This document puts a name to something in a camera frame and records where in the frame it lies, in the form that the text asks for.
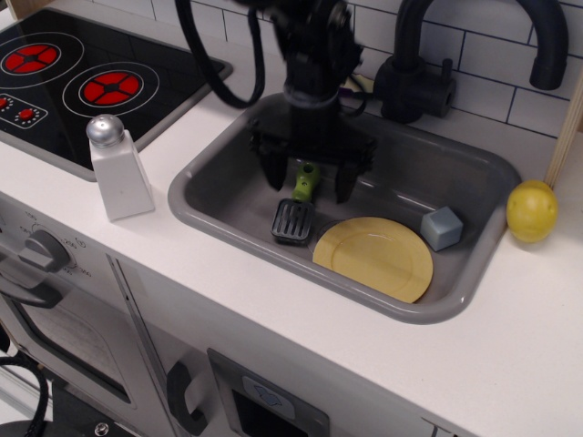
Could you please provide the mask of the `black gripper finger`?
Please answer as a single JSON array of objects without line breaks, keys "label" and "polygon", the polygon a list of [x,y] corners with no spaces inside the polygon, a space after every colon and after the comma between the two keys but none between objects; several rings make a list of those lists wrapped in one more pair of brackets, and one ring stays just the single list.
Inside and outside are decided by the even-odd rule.
[{"label": "black gripper finger", "polygon": [[359,168],[357,166],[338,167],[335,177],[335,193],[338,203],[344,203],[350,199],[358,176]]},{"label": "black gripper finger", "polygon": [[288,156],[285,153],[260,153],[260,164],[269,185],[281,190],[287,175]]}]

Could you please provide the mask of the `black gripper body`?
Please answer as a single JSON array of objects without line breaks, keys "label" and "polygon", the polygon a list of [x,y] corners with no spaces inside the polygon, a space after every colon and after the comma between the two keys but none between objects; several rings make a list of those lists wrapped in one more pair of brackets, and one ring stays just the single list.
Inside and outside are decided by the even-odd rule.
[{"label": "black gripper body", "polygon": [[302,159],[340,166],[357,166],[359,175],[373,166],[375,140],[344,114],[333,101],[325,107],[300,107],[283,94],[262,99],[251,110],[247,129],[251,148],[260,153],[285,153]]}]

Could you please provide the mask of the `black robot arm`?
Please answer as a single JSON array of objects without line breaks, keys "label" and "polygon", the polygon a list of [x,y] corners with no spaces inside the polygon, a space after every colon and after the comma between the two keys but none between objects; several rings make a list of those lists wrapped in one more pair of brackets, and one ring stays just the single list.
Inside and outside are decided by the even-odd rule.
[{"label": "black robot arm", "polygon": [[340,87],[361,60],[344,1],[249,1],[268,14],[286,65],[282,97],[249,124],[251,147],[269,184],[281,189],[291,158],[336,167],[338,202],[371,169],[374,139],[343,111]]}]

